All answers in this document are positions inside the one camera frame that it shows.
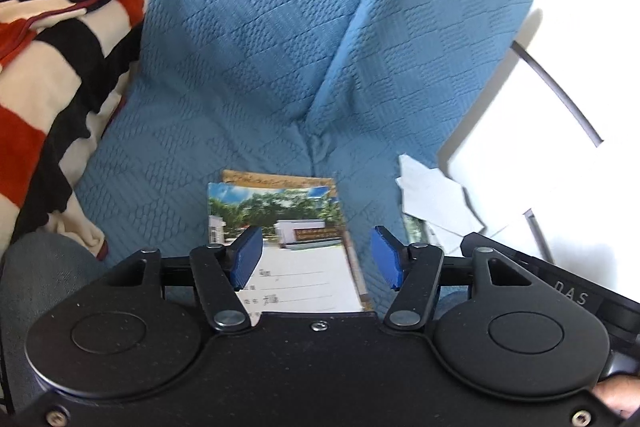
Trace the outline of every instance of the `brown sign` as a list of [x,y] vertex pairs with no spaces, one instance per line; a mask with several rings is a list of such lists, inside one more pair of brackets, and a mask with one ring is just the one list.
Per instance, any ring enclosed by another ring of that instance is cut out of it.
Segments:
[[320,241],[322,239],[340,239],[338,229],[295,229],[296,241]]

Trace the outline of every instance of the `blanket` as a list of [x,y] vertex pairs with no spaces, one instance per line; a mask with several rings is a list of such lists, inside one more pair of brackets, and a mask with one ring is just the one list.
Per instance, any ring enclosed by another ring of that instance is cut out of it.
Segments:
[[39,227],[94,255],[73,187],[138,59],[146,0],[0,0],[0,255]]
[[151,0],[141,74],[78,185],[108,262],[205,243],[223,169],[330,177],[383,310],[369,234],[405,236],[398,155],[436,165],[531,1]]

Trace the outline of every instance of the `striped blanket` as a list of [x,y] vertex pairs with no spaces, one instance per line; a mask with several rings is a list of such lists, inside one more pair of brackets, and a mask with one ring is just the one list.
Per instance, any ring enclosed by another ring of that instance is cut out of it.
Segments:
[[0,0],[0,255],[64,233],[102,258],[73,192],[123,101],[146,0]]

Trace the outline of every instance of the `human hand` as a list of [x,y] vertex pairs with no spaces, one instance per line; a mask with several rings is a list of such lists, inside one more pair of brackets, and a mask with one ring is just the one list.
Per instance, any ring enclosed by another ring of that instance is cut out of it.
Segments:
[[617,375],[598,382],[593,394],[610,409],[629,418],[640,407],[640,378]]

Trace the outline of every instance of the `stack of booklets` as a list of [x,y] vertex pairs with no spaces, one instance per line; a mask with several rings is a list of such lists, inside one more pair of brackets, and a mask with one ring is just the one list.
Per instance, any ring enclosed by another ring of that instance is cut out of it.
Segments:
[[223,171],[207,196],[210,243],[262,227],[262,257],[238,293],[253,324],[264,311],[371,309],[332,179]]

